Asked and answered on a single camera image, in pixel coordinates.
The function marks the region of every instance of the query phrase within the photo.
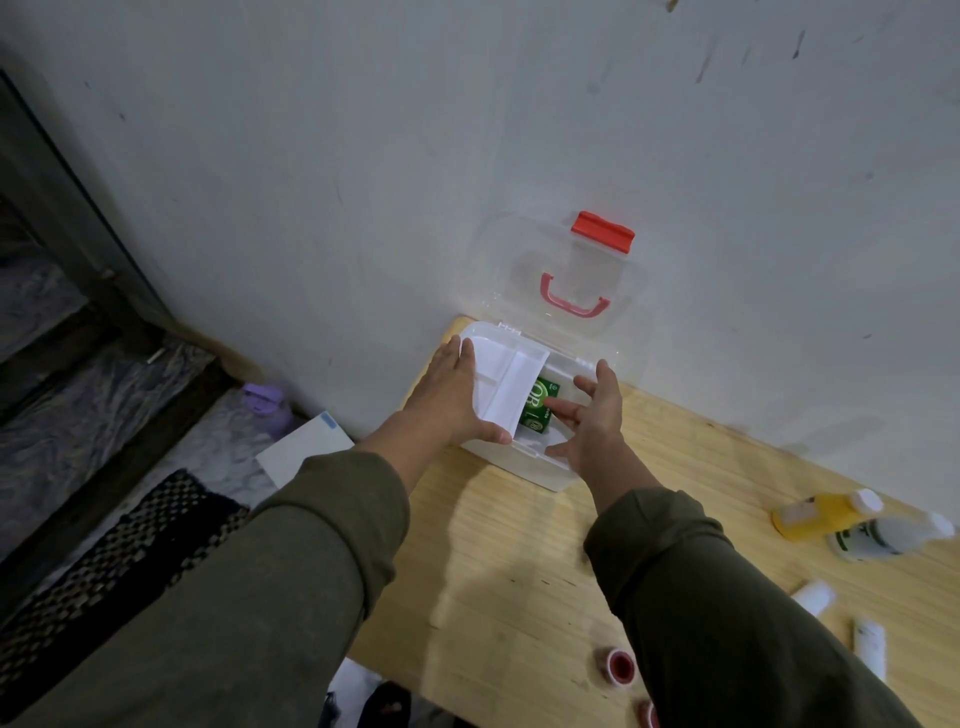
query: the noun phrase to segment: green box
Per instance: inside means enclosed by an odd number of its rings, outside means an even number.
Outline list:
[[[538,376],[537,381],[534,382],[534,388],[530,390],[530,395],[527,397],[527,403],[523,405],[520,424],[534,432],[543,432],[550,424],[550,415],[553,414],[543,404],[543,400],[547,397],[556,397],[558,392],[560,392],[559,384]]]

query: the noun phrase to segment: checkered mat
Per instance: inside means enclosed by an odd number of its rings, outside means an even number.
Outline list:
[[[157,485],[0,630],[0,722],[53,688],[200,564],[248,513],[186,470]]]

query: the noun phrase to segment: hand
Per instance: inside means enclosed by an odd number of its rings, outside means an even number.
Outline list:
[[[552,445],[544,452],[550,457],[565,457],[570,469],[590,483],[588,473],[594,463],[603,460],[611,449],[625,447],[620,427],[623,424],[623,398],[616,374],[605,359],[597,362],[597,380],[576,376],[573,384],[593,401],[577,404],[570,400],[548,397],[544,404],[564,425],[573,430],[565,443]]]
[[[448,445],[484,440],[509,445],[514,439],[500,425],[484,422],[473,411],[473,376],[476,355],[473,342],[453,336],[434,353],[426,374],[403,407],[418,414],[424,426],[436,427]]]

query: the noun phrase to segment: sleeve cuff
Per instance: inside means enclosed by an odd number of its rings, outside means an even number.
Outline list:
[[[309,457],[252,518],[278,506],[302,508],[340,535],[360,570],[368,617],[383,588],[394,580],[394,555],[410,526],[410,501],[393,467],[373,452],[344,450]]]
[[[699,536],[732,548],[723,527],[683,491],[637,488],[597,518],[584,541],[597,583],[611,612],[623,618],[624,598],[669,548]]]

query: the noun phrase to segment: wooden table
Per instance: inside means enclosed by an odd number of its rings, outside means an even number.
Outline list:
[[[457,319],[446,337],[469,319]],[[687,491],[736,548],[787,591],[825,579],[823,623],[847,644],[852,616],[887,629],[888,682],[926,726],[960,716],[960,542],[848,564],[795,545],[771,507],[857,483],[676,405],[623,388],[627,442],[668,488]],[[888,508],[903,506],[887,498]],[[411,499],[410,533],[350,653],[479,726],[636,725],[645,694],[606,687],[598,646],[628,646],[581,548],[596,517],[586,485],[554,494],[449,449]]]

